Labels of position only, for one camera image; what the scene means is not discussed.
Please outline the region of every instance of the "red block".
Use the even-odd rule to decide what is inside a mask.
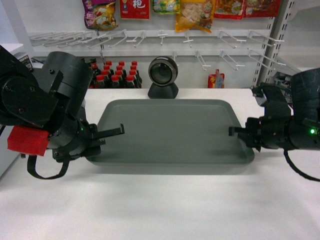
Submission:
[[[14,126],[8,139],[8,149],[27,155],[43,156],[47,149],[49,132],[26,126]]]

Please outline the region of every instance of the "white table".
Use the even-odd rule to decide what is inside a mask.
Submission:
[[[87,119],[98,123],[116,99],[146,99],[147,89],[93,89]],[[249,89],[180,89],[180,99],[221,99],[242,126],[259,117]],[[319,152],[291,151],[305,172],[320,177]],[[37,171],[56,174],[51,151]],[[18,159],[0,179],[0,239],[72,240],[316,240],[320,239],[320,185],[296,174],[282,150],[255,151],[249,165],[209,175],[105,174],[86,159],[66,175],[39,180]]]

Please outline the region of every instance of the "snack bag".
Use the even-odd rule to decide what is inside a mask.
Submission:
[[[152,0],[152,5],[156,14],[180,13],[180,0]]]
[[[149,0],[119,0],[122,19],[149,19]]]
[[[210,74],[208,77],[208,89],[224,89],[225,74],[220,73],[219,69],[215,70],[215,74]]]
[[[82,0],[82,3],[87,29],[106,31],[118,27],[115,20],[116,0]]]
[[[216,0],[214,17],[218,19],[237,19],[244,17],[245,0]]]
[[[281,0],[246,0],[245,18],[276,17]]]
[[[180,0],[181,13],[175,16],[175,31],[192,28],[211,33],[216,0]]]

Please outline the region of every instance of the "red package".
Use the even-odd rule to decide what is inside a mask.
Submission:
[[[210,74],[208,77],[208,89],[224,89],[225,74],[220,73],[219,69],[215,70],[215,74]]]
[[[116,25],[116,0],[82,0],[84,24],[87,29],[112,30]]]
[[[149,0],[119,0],[122,19],[149,19]]]
[[[237,19],[244,17],[245,0],[216,0],[214,17],[217,19]]]
[[[245,18],[276,17],[281,0],[246,0]]]

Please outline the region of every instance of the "black cable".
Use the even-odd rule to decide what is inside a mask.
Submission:
[[[291,161],[289,154],[288,154],[288,150],[284,150],[283,155],[285,156],[285,160],[286,162],[289,164],[289,166],[300,176],[304,177],[305,179],[308,179],[310,181],[316,181],[316,182],[320,182],[319,178],[310,176],[306,173],[304,173],[303,171],[301,171],[299,168],[296,167],[296,165],[294,165],[294,163]]]
[[[57,175],[50,176],[50,177],[43,177],[43,176],[40,176],[36,171],[37,156],[29,155],[28,162],[27,162],[27,171],[37,179],[42,179],[42,180],[58,179],[66,174],[68,170],[69,162],[70,162],[69,160],[65,160],[63,162],[62,168]]]

